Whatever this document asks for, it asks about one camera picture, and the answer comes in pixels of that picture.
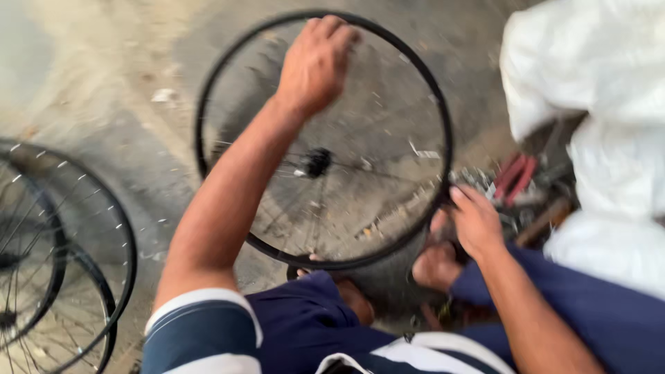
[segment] white stripe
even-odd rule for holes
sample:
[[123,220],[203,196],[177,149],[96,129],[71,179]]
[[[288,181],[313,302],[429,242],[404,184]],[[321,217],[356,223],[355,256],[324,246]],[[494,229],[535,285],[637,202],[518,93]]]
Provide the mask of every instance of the white stripe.
[[257,348],[261,346],[261,342],[263,341],[263,332],[261,331],[259,320],[256,319],[256,315],[254,314],[254,311],[252,310],[249,302],[240,293],[225,288],[197,289],[195,291],[183,293],[182,295],[176,296],[173,299],[167,301],[164,305],[157,309],[155,313],[152,314],[152,317],[150,317],[148,323],[146,324],[145,334],[147,335],[150,332],[152,326],[161,318],[167,317],[168,315],[177,312],[180,308],[194,303],[199,303],[201,301],[211,300],[230,301],[231,303],[240,305],[241,307],[245,308],[245,310],[247,310],[251,316],[252,321],[254,321],[254,330],[256,330],[256,346]]
[[441,332],[417,333],[411,340],[411,344],[465,353],[483,361],[499,373],[515,374],[514,370],[494,352],[466,336]]
[[360,371],[362,374],[373,374],[371,371],[365,370],[356,360],[351,356],[345,355],[344,353],[335,353],[334,355],[329,355],[324,358],[319,364],[316,374],[323,374],[330,366],[333,366],[337,361],[342,361],[344,365],[354,367],[356,370]]
[[423,371],[447,371],[457,374],[483,374],[482,371],[445,353],[433,351],[427,347],[411,345],[405,341],[396,341],[372,352],[373,355],[387,358],[393,362],[407,363]]
[[397,341],[381,347],[372,352],[372,354],[385,357],[391,361],[405,362],[411,366],[426,371],[455,371],[458,366],[452,366],[450,359],[457,363],[464,364],[468,369],[473,371],[460,371],[460,373],[478,373],[479,371],[468,364],[450,357],[445,353],[433,351],[433,349],[448,349],[450,351],[457,351],[473,357],[495,369],[502,374],[515,374],[515,372],[508,366],[499,356],[494,352],[485,348],[483,345],[461,335],[454,333],[417,333],[410,343],[405,339],[398,339]]
[[261,364],[259,364],[259,360],[252,356],[225,353],[180,365],[164,374],[190,373],[261,374]]

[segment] black rim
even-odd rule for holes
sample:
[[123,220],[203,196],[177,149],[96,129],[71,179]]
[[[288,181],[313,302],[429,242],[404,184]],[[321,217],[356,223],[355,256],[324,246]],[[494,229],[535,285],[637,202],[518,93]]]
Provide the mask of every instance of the black rim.
[[396,35],[386,30],[385,28],[381,27],[380,25],[377,25],[376,23],[369,21],[368,19],[350,13],[340,13],[340,12],[326,11],[326,10],[299,11],[295,13],[289,13],[286,15],[282,15],[278,18],[272,19],[270,21],[266,21],[260,25],[257,25],[256,27],[252,28],[252,30],[242,35],[236,42],[234,42],[234,44],[232,44],[230,48],[228,48],[228,50],[224,53],[224,55],[222,55],[219,58],[219,60],[217,60],[216,64],[210,71],[208,78],[205,82],[205,85],[203,86],[203,90],[201,91],[201,94],[198,99],[196,123],[194,126],[195,130],[194,148],[196,152],[199,173],[201,174],[201,177],[205,179],[207,173],[209,172],[209,166],[203,151],[203,124],[205,122],[205,115],[208,108],[209,97],[222,70],[226,67],[228,62],[230,62],[230,60],[236,55],[236,53],[238,53],[242,49],[242,47],[244,47],[245,44],[247,44],[247,42],[249,42],[258,34],[260,34],[265,30],[271,29],[275,26],[284,25],[286,23],[303,21],[310,18],[321,18],[326,15],[335,15],[337,17],[340,17],[341,19],[344,19],[350,25],[354,25],[364,30],[367,30],[371,33],[374,33],[375,35],[379,36],[381,39],[390,43],[393,47],[398,49],[402,54],[404,54],[410,60],[410,62],[422,75],[426,84],[429,86],[434,98],[436,99],[436,104],[441,117],[442,129],[445,137],[444,140],[445,160],[444,160],[444,169],[442,170],[441,173],[442,180],[439,185],[439,190],[437,191],[434,199],[432,200],[431,206],[427,209],[426,213],[422,216],[422,218],[418,220],[416,224],[408,232],[406,232],[395,242],[385,246],[384,248],[378,250],[373,254],[360,258],[355,258],[353,260],[346,260],[339,262],[334,262],[334,261],[313,262],[309,258],[302,258],[299,256],[294,256],[282,252],[281,250],[278,250],[277,248],[274,248],[273,246],[270,246],[269,244],[265,243],[263,240],[259,239],[251,232],[247,235],[246,239],[247,242],[250,243],[254,248],[270,256],[271,258],[274,258],[281,262],[285,262],[286,264],[292,266],[307,267],[310,269],[344,270],[344,269],[357,268],[360,266],[366,266],[368,264],[372,264],[390,255],[391,253],[399,250],[400,248],[404,247],[404,245],[407,244],[411,239],[413,239],[413,237],[418,232],[422,230],[428,230],[428,224],[432,219],[432,216],[438,209],[438,207],[450,199],[448,194],[448,189],[449,189],[448,174],[450,173],[450,167],[452,164],[453,138],[452,138],[452,126],[451,126],[450,114],[448,112],[448,107],[446,106],[446,100],[444,98],[443,93],[439,89],[436,79],[434,78],[430,70],[427,68],[425,63],[407,44],[405,44],[402,40],[400,40]]

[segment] shirt sleeve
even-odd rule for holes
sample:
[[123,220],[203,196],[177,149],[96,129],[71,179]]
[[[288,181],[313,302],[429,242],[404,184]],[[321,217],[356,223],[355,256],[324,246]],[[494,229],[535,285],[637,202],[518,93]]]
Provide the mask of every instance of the shirt sleeve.
[[261,340],[242,295],[198,289],[170,300],[148,320],[141,372],[260,374]]

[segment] wheel hub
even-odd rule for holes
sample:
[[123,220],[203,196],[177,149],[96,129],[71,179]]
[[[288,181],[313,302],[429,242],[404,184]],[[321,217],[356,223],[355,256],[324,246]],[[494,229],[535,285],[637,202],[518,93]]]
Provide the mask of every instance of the wheel hub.
[[301,163],[305,167],[305,175],[315,179],[326,174],[326,171],[333,163],[333,154],[325,148],[315,148],[303,157]]
[[15,311],[5,310],[0,312],[0,331],[7,331],[16,326],[16,317]]

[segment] fingers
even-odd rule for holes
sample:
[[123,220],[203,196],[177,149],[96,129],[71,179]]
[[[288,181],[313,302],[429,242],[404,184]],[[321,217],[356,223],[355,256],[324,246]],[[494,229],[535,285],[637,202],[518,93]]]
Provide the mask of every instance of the fingers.
[[307,33],[313,33],[314,30],[317,29],[319,24],[321,23],[320,18],[310,18],[307,20],[307,23],[305,23],[305,27],[303,27],[303,30],[301,31],[302,34],[307,34]]
[[450,188],[450,196],[455,204],[457,204],[462,210],[464,210],[465,207],[470,208],[471,205],[469,205],[469,203],[475,204],[483,209],[494,210],[492,203],[471,186],[461,185],[452,187]]
[[478,192],[475,188],[468,185],[460,186],[460,188],[462,189],[462,191],[464,191],[466,196],[468,196],[469,199],[478,204],[478,206],[481,206],[483,208],[491,208],[492,210],[494,209],[492,203],[489,202],[489,200],[483,194]]
[[317,25],[314,33],[323,39],[328,39],[331,37],[335,31],[341,26],[345,25],[346,22],[340,17],[335,17],[334,15],[327,15],[321,19],[321,22]]
[[458,206],[459,210],[469,210],[474,208],[475,203],[471,200],[462,190],[457,187],[450,188],[450,197],[452,198],[455,205]]
[[343,53],[347,52],[354,44],[360,41],[360,33],[355,28],[345,25],[337,29],[331,37],[335,49]]

